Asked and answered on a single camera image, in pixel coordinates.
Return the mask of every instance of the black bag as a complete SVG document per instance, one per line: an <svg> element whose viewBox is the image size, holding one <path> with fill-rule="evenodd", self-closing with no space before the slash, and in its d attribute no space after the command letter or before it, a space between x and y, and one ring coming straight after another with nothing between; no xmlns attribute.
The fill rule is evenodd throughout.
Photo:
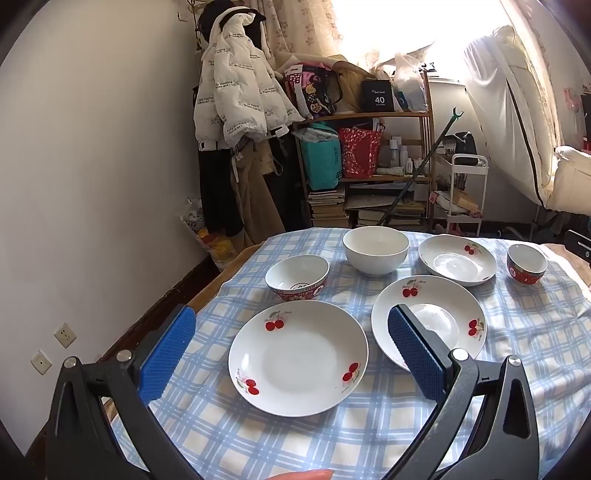
<svg viewBox="0 0 591 480"><path fill-rule="evenodd" d="M445 144L449 144L450 142L453 144L455 142L456 148L452 155L461 153L478 155L474 136L470 132L458 132L457 134L446 135L443 137L443 141ZM457 158L456 165L470 165L475 167L478 165L478 160L476 158Z"/></svg>

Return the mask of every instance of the black pole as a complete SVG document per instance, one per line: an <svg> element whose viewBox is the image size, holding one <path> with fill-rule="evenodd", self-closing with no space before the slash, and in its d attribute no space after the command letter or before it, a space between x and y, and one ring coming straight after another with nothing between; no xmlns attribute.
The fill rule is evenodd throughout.
<svg viewBox="0 0 591 480"><path fill-rule="evenodd" d="M394 208L396 207L396 205L398 204L398 202L400 201L400 199L402 198L402 196L408 191L408 189L410 188L410 186L414 183L415 179L418 177L418 174L423 169L423 167L425 166L425 164L429 161L429 159L437 151L437 147L439 146L439 144L443 140L443 137L445 137L447 135L447 132L452 127L452 125L454 124L454 122L458 118L460 118L463 114L464 114L464 112L462 112L462 113L460 113L458 115L456 113L456 108L455 107L453 108L453 115L452 115L452 117L450 118L450 120L449 120L448 124L446 125L446 127L443 129L443 132L441 132L441 135L439 135L439 138L431 146L431 150L429 150L429 153L427 154L427 156L425 157L425 159L421 163L421 166L419 166L419 168L417 168L417 171L413 174L412 178L409 181L407 181L407 183L404 186L404 188L402 189L402 191L398 194L398 196L395 198L395 200L392 202L392 204L388 207L388 210L386 210L386 212L384 213L384 215L382 215L382 218L380 218L380 220L377 223L377 225L387 225L390 222L390 215L392 213L392 210L394 210Z"/></svg>

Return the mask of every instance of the blue rubber pad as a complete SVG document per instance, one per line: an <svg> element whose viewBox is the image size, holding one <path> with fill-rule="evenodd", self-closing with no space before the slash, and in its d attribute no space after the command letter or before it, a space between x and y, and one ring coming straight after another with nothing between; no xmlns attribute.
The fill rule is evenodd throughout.
<svg viewBox="0 0 591 480"><path fill-rule="evenodd" d="M442 401L446 396L444 369L399 307L390 310L388 333L425 398Z"/></svg>
<svg viewBox="0 0 591 480"><path fill-rule="evenodd" d="M152 349L139 373L138 394L144 404L162 396L178 361L195 335L195 312L183 308Z"/></svg>

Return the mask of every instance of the metal screw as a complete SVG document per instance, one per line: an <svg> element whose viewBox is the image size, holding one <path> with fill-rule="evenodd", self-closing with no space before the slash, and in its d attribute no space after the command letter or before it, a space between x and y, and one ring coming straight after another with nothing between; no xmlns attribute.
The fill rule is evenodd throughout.
<svg viewBox="0 0 591 480"><path fill-rule="evenodd" d="M117 360L119 362L128 362L131 360L131 352L129 350L121 350L117 353Z"/></svg>
<svg viewBox="0 0 591 480"><path fill-rule="evenodd" d="M68 358L66 358L64 360L64 367L72 368L75 366L76 366L76 357L75 356L69 356Z"/></svg>
<svg viewBox="0 0 591 480"><path fill-rule="evenodd" d="M468 360L468 352L466 352L463 348L456 348L452 352L453 357L459 361L463 362L464 360Z"/></svg>
<svg viewBox="0 0 591 480"><path fill-rule="evenodd" d="M518 356L516 356L516 355L511 355L511 356L509 357L509 363L510 363L511 365L513 365L514 367L518 367L518 366L520 366L520 365L521 365L521 358L519 358L519 357L518 357Z"/></svg>

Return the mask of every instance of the white cart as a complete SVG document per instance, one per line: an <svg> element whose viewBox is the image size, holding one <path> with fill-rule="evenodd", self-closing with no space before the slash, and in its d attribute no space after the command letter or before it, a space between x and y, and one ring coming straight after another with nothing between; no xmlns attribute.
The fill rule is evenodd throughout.
<svg viewBox="0 0 591 480"><path fill-rule="evenodd" d="M456 158L458 157L462 157L462 158L477 158L478 160L481 160L484 163L484 166L482 167L472 167L470 165L457 165L456 164ZM468 175L484 175L484 188L482 189L482 200L480 201L479 205L480 205L480 212L482 213L484 211L484 199L485 199L485 195L486 195L486 180L488 178L488 159L486 157L483 157L482 155L470 155L467 153L461 153L461 154L456 154L452 157L452 161L451 163L449 161L447 161L446 159L441 158L445 163L447 163L447 165L449 165L451 167L452 170L452 180L450 182L451 186L450 186L450 191L449 191L449 209L447 210L446 213L446 220L447 220L447 228L446 228L446 232L449 233L450 230L450 226L452 223L477 223L478 224L478 230L476 230L476 236L480 235L480 227L482 226L482 215L480 215L478 218L473 217L471 215L458 215L457 213L452 213L452 199L453 199L453 184L454 184L454 179L456 178L456 173L466 173Z"/></svg>

